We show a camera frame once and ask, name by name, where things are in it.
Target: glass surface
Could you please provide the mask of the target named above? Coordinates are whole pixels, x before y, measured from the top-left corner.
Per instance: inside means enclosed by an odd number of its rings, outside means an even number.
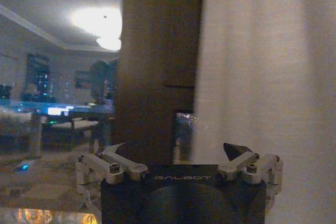
[[[0,223],[98,224],[95,216],[89,213],[29,208],[0,208]]]
[[[119,52],[96,40],[120,38],[121,14],[122,0],[0,0],[0,223],[97,223],[75,162],[113,144]]]
[[[174,164],[188,164],[191,155],[194,123],[193,113],[177,112],[174,121]]]

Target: wall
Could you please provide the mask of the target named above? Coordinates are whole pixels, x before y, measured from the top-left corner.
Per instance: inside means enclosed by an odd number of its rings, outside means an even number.
[[[109,63],[117,53],[73,52],[54,55],[51,61],[51,78],[55,79],[58,103],[85,104],[93,102],[90,89],[76,89],[76,71],[89,71],[92,64],[101,60]]]
[[[38,52],[38,50],[33,45],[23,42],[18,38],[10,37],[5,33],[1,33],[0,53],[13,57],[17,59],[18,62],[16,79],[13,80],[15,85],[10,96],[11,99],[20,99],[26,80],[27,54],[34,54],[36,52]],[[8,66],[6,69],[14,72],[16,71],[16,66]]]
[[[194,163],[284,161],[269,224],[336,220],[336,0],[205,0]]]

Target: screw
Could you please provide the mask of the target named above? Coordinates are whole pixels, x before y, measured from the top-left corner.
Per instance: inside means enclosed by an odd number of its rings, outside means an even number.
[[[143,175],[143,181],[145,183],[148,183],[151,178],[152,178],[152,175],[150,173],[146,173]]]
[[[113,163],[110,165],[110,173],[117,173],[119,171],[119,165],[117,163]]]
[[[247,165],[246,169],[248,173],[257,173],[257,166],[255,166],[254,164]]]
[[[220,184],[223,183],[223,182],[225,182],[225,180],[226,180],[226,174],[223,175],[221,173],[217,173],[215,175],[215,177],[216,177],[217,182],[219,182]]]

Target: ceiling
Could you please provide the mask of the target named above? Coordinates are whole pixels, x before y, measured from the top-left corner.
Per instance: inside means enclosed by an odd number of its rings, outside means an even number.
[[[96,43],[97,36],[71,23],[74,11],[88,7],[122,11],[122,0],[0,0],[1,32],[49,51],[106,51]]]

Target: framed picture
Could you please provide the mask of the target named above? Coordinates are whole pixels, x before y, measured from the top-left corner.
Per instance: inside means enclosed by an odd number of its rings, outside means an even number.
[[[91,88],[89,71],[76,71],[75,87],[76,89],[90,89]]]

